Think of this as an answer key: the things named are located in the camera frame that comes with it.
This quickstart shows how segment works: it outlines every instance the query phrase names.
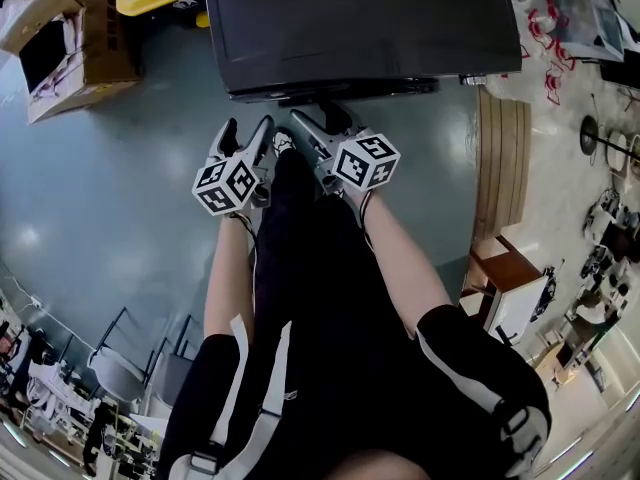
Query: shoe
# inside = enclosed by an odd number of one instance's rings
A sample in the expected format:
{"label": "shoe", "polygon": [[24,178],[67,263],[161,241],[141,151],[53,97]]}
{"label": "shoe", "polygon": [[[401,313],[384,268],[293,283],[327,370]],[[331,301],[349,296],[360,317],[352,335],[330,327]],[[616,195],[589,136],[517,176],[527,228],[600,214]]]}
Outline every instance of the shoe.
{"label": "shoe", "polygon": [[293,138],[287,130],[278,128],[273,136],[273,152],[276,154],[276,158],[279,158],[283,151],[290,148],[295,149]]}

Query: black monitor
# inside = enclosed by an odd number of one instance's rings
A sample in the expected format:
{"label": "black monitor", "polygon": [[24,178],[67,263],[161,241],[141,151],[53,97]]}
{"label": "black monitor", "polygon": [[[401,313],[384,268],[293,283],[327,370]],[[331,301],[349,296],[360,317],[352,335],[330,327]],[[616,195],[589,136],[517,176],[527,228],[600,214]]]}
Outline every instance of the black monitor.
{"label": "black monitor", "polygon": [[232,98],[433,89],[446,75],[519,71],[510,0],[207,0]]}

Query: black and white cube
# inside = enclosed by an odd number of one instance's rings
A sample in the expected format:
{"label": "black and white cube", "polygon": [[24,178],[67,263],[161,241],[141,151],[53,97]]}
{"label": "black and white cube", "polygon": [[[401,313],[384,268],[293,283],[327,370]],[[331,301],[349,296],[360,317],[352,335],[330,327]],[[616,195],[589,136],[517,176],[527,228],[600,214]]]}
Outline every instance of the black and white cube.
{"label": "black and white cube", "polygon": [[191,193],[211,215],[224,215],[244,208],[257,184],[258,177],[242,155],[209,158],[198,170]]}
{"label": "black and white cube", "polygon": [[345,140],[338,147],[332,173],[365,191],[388,183],[400,152],[382,135]]}

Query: cable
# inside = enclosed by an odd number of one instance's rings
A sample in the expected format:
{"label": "cable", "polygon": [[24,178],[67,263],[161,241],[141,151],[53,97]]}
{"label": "cable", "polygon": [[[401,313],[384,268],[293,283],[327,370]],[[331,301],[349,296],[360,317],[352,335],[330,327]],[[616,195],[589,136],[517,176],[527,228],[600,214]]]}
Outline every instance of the cable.
{"label": "cable", "polygon": [[231,212],[231,214],[229,215],[229,218],[238,219],[242,223],[244,228],[247,230],[247,232],[251,235],[251,238],[253,239],[253,249],[255,250],[255,254],[253,255],[253,273],[251,276],[251,291],[253,295],[251,297],[251,300],[253,302],[253,314],[255,315],[256,313],[256,270],[258,269],[258,237],[253,231],[251,219],[246,215],[243,215],[242,213],[238,213],[238,212]]}
{"label": "cable", "polygon": [[360,203],[360,227],[362,228],[362,233],[364,234],[364,240],[367,242],[369,249],[371,252],[375,252],[373,250],[373,244],[371,243],[371,238],[369,238],[369,233],[367,233],[367,228],[364,225],[364,217],[367,212],[367,206],[369,206],[369,200],[371,199],[371,194],[373,194],[373,190],[367,190],[367,193],[364,195],[362,199],[362,203]]}

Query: cardboard box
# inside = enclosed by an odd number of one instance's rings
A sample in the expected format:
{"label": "cardboard box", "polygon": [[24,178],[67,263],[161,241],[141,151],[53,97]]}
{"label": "cardboard box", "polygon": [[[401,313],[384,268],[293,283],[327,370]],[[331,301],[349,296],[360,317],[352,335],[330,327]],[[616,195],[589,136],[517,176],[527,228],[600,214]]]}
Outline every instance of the cardboard box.
{"label": "cardboard box", "polygon": [[6,0],[0,48],[20,57],[29,123],[92,105],[140,80],[115,0]]}

